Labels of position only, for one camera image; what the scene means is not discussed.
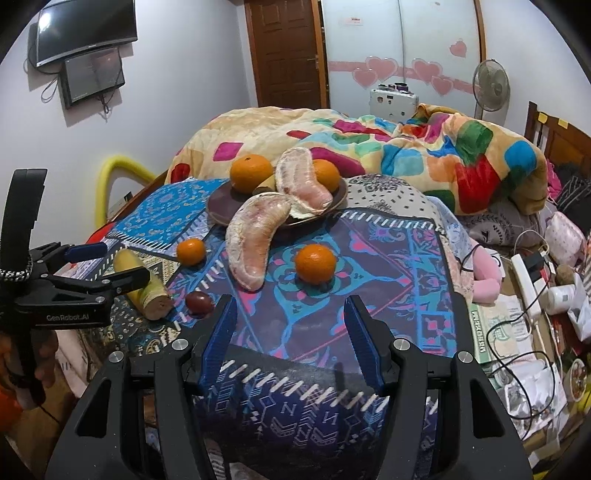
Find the person's left hand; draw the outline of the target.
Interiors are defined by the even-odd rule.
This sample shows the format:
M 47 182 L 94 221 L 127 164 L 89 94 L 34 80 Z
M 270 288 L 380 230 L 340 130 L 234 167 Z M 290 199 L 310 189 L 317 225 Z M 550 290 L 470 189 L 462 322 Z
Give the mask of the person's left hand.
M 55 383 L 55 354 L 58 349 L 56 333 L 50 330 L 33 331 L 33 345 L 38 348 L 34 376 L 42 384 L 43 391 L 46 391 Z M 14 384 L 11 375 L 19 369 L 18 352 L 14 349 L 11 338 L 1 333 L 1 384 L 14 393 L 24 410 L 31 410 L 42 404 L 43 400 L 35 401 L 28 389 Z

